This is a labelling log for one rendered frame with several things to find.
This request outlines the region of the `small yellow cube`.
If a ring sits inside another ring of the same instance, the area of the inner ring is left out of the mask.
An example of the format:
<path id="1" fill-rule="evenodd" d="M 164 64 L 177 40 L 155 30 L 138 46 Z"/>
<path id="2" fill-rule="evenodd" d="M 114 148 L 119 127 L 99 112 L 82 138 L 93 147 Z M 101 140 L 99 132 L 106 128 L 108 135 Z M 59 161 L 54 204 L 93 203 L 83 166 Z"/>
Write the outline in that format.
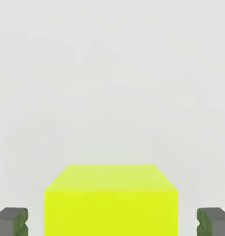
<path id="1" fill-rule="evenodd" d="M 178 236 L 178 192 L 155 165 L 69 165 L 45 189 L 44 236 Z"/>

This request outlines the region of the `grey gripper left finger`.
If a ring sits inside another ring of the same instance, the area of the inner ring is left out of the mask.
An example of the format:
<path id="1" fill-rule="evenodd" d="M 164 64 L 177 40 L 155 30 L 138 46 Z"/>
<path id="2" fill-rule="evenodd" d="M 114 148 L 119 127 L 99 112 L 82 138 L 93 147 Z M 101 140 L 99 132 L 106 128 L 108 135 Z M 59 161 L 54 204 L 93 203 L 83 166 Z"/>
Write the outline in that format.
<path id="1" fill-rule="evenodd" d="M 5 207 L 0 211 L 0 236 L 28 236 L 28 209 Z"/>

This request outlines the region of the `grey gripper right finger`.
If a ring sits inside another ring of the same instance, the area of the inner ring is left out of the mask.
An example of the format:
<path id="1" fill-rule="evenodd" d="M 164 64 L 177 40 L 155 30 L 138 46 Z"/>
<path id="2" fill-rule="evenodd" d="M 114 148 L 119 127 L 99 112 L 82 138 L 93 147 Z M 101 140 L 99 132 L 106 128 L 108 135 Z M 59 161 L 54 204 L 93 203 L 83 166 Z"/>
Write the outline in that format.
<path id="1" fill-rule="evenodd" d="M 198 208 L 197 220 L 197 236 L 225 236 L 225 211 L 221 208 Z"/>

